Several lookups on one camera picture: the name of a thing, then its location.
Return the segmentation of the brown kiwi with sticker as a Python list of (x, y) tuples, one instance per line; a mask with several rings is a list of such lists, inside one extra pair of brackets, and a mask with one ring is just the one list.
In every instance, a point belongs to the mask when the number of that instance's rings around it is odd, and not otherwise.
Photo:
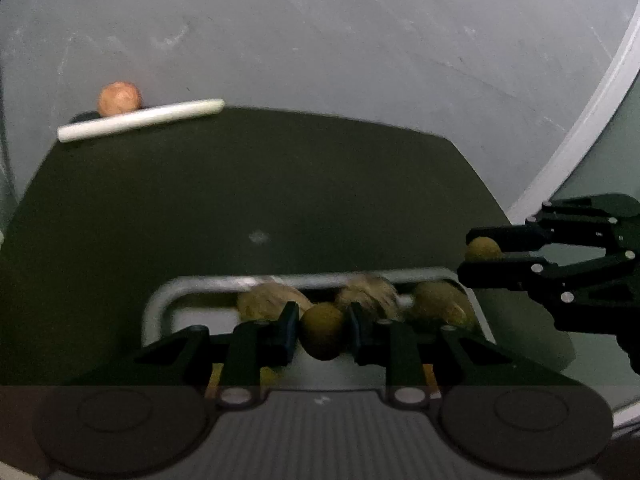
[(289, 302), (296, 303), (299, 316), (314, 306), (298, 289), (277, 282), (267, 282), (241, 292), (236, 307), (242, 322), (274, 321)]

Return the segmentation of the yellow-green pear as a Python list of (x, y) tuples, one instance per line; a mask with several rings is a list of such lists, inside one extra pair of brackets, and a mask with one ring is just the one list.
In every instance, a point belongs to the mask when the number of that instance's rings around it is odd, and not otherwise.
[(440, 318), (446, 324), (472, 330), (475, 311), (460, 289), (445, 281), (427, 281), (416, 286), (409, 312), (419, 318)]

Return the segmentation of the metal tray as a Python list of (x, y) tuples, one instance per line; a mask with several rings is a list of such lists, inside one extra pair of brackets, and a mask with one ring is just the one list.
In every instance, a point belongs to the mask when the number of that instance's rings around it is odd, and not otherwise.
[[(480, 303), (471, 289), (461, 285), (457, 274), (446, 268), (416, 268), (376, 271), (397, 292), (398, 307), (405, 311), (413, 305), (413, 291), (423, 282), (448, 282), (468, 297), (476, 325), (474, 332), (488, 341), (495, 337)], [(232, 332), (240, 324), (236, 305), (243, 292), (267, 283), (279, 289), (280, 297), (307, 307), (332, 302), (337, 294), (356, 280), (357, 272), (265, 276), (180, 276), (160, 286), (146, 304), (142, 314), (141, 341), (148, 346), (190, 325), (204, 325), (213, 335)], [(333, 361), (318, 361), (298, 349), (290, 365), (267, 380), (268, 387), (290, 390), (347, 391), (382, 389), (385, 370), (359, 366), (349, 356)]]

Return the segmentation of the white leek stalk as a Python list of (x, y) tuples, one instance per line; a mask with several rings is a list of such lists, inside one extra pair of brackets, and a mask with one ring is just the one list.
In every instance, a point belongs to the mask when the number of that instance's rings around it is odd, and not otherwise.
[(225, 106), (226, 102), (222, 99), (198, 100), (75, 122), (58, 127), (58, 140), (61, 143), (70, 143), (99, 136), (112, 136), (134, 129), (168, 124), (168, 122), (215, 115), (220, 113)]

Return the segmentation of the red apple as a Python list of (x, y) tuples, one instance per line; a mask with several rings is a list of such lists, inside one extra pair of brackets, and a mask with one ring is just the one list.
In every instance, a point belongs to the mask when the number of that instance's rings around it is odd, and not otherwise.
[(102, 117), (111, 117), (140, 110), (142, 94), (129, 81), (114, 81), (103, 87), (96, 103), (96, 110)]

